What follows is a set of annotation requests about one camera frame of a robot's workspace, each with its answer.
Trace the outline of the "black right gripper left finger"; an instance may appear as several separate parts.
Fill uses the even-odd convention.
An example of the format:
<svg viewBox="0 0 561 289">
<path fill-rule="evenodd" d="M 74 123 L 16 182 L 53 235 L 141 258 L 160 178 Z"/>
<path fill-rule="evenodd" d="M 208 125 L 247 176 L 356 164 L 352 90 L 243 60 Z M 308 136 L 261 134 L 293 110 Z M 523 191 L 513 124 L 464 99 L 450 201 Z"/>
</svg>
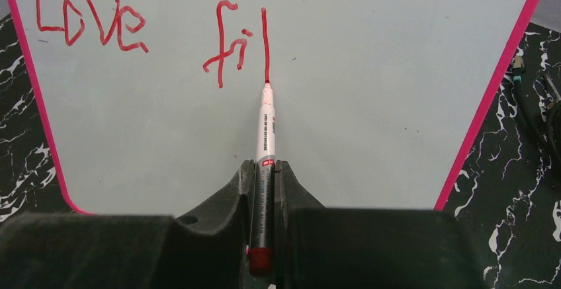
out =
<svg viewBox="0 0 561 289">
<path fill-rule="evenodd" d="M 243 288 L 254 163 L 173 216 L 23 214 L 1 227 L 2 288 Z"/>
</svg>

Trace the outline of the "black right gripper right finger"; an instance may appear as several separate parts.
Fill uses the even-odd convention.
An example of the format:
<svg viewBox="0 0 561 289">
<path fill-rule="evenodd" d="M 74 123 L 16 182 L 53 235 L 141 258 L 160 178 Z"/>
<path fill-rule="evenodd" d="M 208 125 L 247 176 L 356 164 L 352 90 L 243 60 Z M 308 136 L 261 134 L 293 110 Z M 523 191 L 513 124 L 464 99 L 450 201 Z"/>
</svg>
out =
<svg viewBox="0 0 561 289">
<path fill-rule="evenodd" d="M 275 171 L 278 288 L 484 288 L 470 240 L 434 210 L 328 208 Z"/>
</svg>

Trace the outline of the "white red whiteboard marker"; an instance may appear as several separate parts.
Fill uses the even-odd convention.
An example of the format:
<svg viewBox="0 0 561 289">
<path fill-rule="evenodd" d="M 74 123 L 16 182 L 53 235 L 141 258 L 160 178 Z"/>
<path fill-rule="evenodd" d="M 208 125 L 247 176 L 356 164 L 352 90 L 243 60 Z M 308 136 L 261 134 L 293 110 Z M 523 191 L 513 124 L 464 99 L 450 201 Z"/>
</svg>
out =
<svg viewBox="0 0 561 289">
<path fill-rule="evenodd" d="M 276 166 L 276 131 L 274 92 L 266 82 L 261 93 L 255 158 L 255 183 L 251 234 L 249 241 L 249 273 L 266 278 L 273 271 L 274 261 L 274 183 Z"/>
</svg>

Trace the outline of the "pink framed whiteboard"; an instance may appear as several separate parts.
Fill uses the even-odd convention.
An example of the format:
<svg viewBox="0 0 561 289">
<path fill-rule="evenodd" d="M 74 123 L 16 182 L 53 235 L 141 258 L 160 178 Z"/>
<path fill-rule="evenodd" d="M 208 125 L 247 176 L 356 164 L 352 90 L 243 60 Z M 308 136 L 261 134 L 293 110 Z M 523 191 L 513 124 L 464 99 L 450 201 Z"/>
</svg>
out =
<svg viewBox="0 0 561 289">
<path fill-rule="evenodd" d="M 67 203 L 182 214 L 255 157 L 327 206 L 432 208 L 539 0 L 8 0 Z"/>
</svg>

